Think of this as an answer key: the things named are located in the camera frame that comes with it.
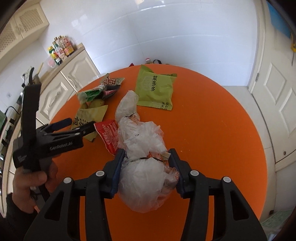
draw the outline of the tabletop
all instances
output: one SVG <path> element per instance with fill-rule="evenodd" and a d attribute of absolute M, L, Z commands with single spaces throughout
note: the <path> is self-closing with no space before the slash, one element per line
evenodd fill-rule
<path fill-rule="evenodd" d="M 263 209 L 267 187 L 265 154 L 258 132 L 238 101 L 209 78 L 172 65 L 148 65 L 157 74 L 177 73 L 173 84 L 171 111 L 138 106 L 141 121 L 161 126 L 167 149 L 175 148 L 180 159 L 189 162 L 207 177 L 229 176 L 240 189 L 256 216 Z M 115 71 L 111 78 L 125 77 L 120 90 L 105 104 L 109 105 L 104 120 L 114 119 L 115 110 L 128 90 L 135 90 L 140 66 Z M 96 80 L 83 90 L 99 85 Z M 73 96 L 56 114 L 52 122 L 74 118 L 79 101 Z M 113 156 L 100 138 L 83 140 L 84 147 L 64 153 L 55 162 L 58 180 L 87 178 L 104 167 Z M 113 241 L 180 240 L 188 210 L 188 199 L 174 190 L 156 211 L 137 213 L 130 210 L 117 195 L 106 199 L 106 212 Z M 81 240 L 85 238 L 84 198 L 80 208 Z M 210 197 L 207 240 L 213 233 L 213 198 Z"/>

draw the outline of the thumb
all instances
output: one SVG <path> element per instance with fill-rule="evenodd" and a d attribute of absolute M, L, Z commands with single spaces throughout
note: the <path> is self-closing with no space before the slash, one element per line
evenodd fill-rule
<path fill-rule="evenodd" d="M 30 172 L 20 176 L 20 187 L 36 187 L 46 183 L 47 175 L 45 172 Z"/>

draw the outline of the floor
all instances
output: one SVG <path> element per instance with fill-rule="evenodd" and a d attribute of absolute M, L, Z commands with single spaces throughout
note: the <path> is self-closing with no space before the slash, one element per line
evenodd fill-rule
<path fill-rule="evenodd" d="M 260 221 L 263 221 L 269 216 L 269 212 L 274 210 L 276 199 L 276 172 L 272 143 L 260 109 L 248 88 L 245 86 L 224 86 L 224 88 L 243 106 L 252 119 L 262 141 L 268 175 L 266 200 L 260 218 Z"/>

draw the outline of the black cable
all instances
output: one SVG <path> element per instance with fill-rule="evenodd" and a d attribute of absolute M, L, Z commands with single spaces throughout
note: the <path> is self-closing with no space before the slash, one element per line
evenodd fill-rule
<path fill-rule="evenodd" d="M 9 107 L 6 109 L 6 111 L 5 111 L 5 113 L 4 113 L 5 115 L 7 114 L 7 111 L 9 110 L 10 107 L 13 108 L 13 109 L 15 110 L 15 112 L 19 115 L 19 112 L 17 112 L 17 110 L 16 110 L 13 106 L 9 106 Z"/>

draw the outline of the door hinge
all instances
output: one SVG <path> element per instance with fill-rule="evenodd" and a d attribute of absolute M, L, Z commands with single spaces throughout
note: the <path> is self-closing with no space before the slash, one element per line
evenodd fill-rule
<path fill-rule="evenodd" d="M 256 76 L 256 79 L 255 79 L 255 82 L 257 82 L 258 77 L 259 77 L 259 73 L 257 73 L 257 76 Z"/>

